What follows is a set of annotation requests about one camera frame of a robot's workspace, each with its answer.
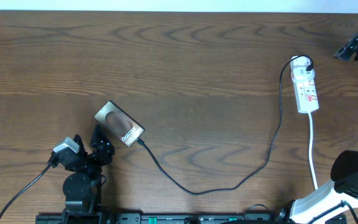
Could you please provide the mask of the white power strip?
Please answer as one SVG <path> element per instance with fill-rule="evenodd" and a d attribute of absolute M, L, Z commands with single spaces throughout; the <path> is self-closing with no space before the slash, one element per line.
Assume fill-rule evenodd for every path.
<path fill-rule="evenodd" d="M 294 68 L 291 71 L 291 79 L 298 112 L 307 114 L 318 110 L 319 103 L 314 82 L 314 70 L 306 71 L 304 68 Z"/>

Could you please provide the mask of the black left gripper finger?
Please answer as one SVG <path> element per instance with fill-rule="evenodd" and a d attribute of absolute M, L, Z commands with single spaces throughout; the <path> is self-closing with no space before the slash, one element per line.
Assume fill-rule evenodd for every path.
<path fill-rule="evenodd" d="M 106 152 L 114 152 L 114 146 L 105 135 L 101 125 L 97 124 L 94 127 L 94 131 L 89 144 L 91 147 L 98 150 L 105 150 Z"/>
<path fill-rule="evenodd" d="M 81 156 L 81 157 L 87 157 L 88 156 L 88 153 L 86 152 L 85 150 L 85 147 L 84 147 L 84 144 L 83 144 L 83 141 L 82 141 L 82 138 L 80 137 L 80 135 L 76 134 L 73 138 L 74 142 L 77 143 L 77 145 L 79 145 L 79 150 L 78 150 L 78 154 Z"/>

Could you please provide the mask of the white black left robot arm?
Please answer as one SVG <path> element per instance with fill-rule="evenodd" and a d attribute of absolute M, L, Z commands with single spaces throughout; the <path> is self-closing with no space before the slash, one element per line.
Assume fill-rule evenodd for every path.
<path fill-rule="evenodd" d="M 81 138 L 76 135 L 74 143 L 79 146 L 76 152 L 66 147 L 59 152 L 59 162 L 72 172 L 63 183 L 65 209 L 63 223 L 112 223 L 114 217 L 102 206 L 102 186 L 107 178 L 102 167 L 112 162 L 114 146 L 105 135 L 102 127 L 96 125 L 87 153 Z"/>

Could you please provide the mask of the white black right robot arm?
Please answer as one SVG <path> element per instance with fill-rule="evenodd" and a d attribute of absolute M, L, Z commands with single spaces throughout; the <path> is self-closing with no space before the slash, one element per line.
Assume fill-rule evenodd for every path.
<path fill-rule="evenodd" d="M 358 32 L 334 54 L 336 59 L 358 62 Z M 287 63 L 291 69 L 297 110 L 309 117 L 319 108 L 314 82 L 313 60 L 306 55 L 293 56 Z M 318 186 L 313 164 L 313 147 L 308 146 L 308 161 L 314 191 L 292 200 L 276 217 L 281 223 L 334 223 L 345 211 L 358 208 L 358 151 L 342 152 L 331 169 L 330 179 Z"/>

